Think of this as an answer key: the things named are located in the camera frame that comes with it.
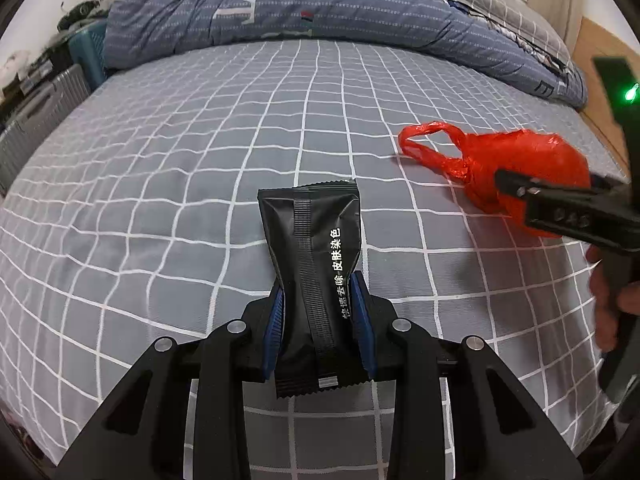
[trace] human hand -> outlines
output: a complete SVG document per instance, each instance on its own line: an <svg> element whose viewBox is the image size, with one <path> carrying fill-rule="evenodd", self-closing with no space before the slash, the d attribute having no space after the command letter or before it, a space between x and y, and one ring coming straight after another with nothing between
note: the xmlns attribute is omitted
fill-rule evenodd
<svg viewBox="0 0 640 480"><path fill-rule="evenodd" d="M616 347L618 338L618 313L609 308L609 285L602 270L600 249L591 246L585 254L590 264L598 264L589 279L589 289L596 299L594 317L596 323L596 345L603 352ZM629 283L620 291L616 305L622 312L640 316L640 282Z"/></svg>

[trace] silver ribbed suitcase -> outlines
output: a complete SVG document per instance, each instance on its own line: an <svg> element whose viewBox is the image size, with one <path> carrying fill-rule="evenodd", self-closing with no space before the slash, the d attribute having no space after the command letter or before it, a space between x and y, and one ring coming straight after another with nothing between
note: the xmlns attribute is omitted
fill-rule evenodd
<svg viewBox="0 0 640 480"><path fill-rule="evenodd" d="M3 196L36 149L89 94L82 67L75 64L45 83L21 106L0 135Z"/></svg>

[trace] bed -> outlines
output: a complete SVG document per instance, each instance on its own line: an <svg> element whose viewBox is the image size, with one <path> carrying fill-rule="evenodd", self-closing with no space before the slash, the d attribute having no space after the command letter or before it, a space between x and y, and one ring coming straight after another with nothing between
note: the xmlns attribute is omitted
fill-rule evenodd
<svg viewBox="0 0 640 480"><path fill-rule="evenodd" d="M557 132L591 171L620 174L570 106L394 46L249 41L111 77L0 210L0 396L58 462L155 338L202 338L268 295L258 189L354 178L370 291L432 335L482 336L579 453L614 409L596 383L585 246L484 214L402 155L402 127L432 120ZM456 153L444 134L433 140ZM253 478L383 477L393 383L291 399L246 384L244 401ZM186 478L192 422L190 410Z"/></svg>

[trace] black packet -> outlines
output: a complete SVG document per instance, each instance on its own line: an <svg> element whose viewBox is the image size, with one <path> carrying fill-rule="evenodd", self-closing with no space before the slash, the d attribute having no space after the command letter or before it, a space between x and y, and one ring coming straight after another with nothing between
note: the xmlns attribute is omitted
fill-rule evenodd
<svg viewBox="0 0 640 480"><path fill-rule="evenodd" d="M367 381L354 338L349 286L360 256L357 184L261 189L258 204L284 292L274 370L277 396Z"/></svg>

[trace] green led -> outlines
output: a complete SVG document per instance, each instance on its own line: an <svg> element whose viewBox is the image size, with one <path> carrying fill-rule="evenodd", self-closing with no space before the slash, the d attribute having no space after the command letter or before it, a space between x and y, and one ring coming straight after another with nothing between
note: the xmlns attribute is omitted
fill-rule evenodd
<svg viewBox="0 0 640 480"><path fill-rule="evenodd" d="M630 103L635 101L636 97L638 96L638 88L640 88L640 83L636 83L629 90L627 90L625 93L625 99Z"/></svg>

